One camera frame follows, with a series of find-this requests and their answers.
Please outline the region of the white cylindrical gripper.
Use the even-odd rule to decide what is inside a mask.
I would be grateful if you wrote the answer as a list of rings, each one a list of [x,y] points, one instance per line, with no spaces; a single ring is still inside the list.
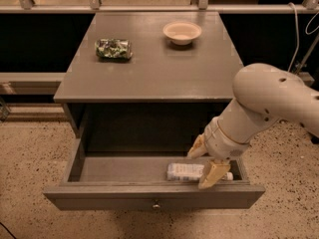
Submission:
[[[247,149],[247,143],[237,143],[228,138],[218,125],[218,118],[213,118],[205,127],[204,133],[196,138],[187,153],[187,157],[191,159],[199,158],[206,153],[214,159],[220,159],[211,159],[205,164],[198,188],[212,187],[229,171],[230,163],[227,159],[238,158]]]

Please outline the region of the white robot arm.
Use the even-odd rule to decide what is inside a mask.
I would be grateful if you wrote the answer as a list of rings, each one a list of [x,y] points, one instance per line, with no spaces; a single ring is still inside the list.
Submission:
[[[235,75],[232,90],[232,101],[210,121],[187,154],[189,158],[211,156],[199,180],[200,189],[221,179],[251,139],[278,120],[297,122],[319,136],[319,92],[298,76],[267,64],[251,64]]]

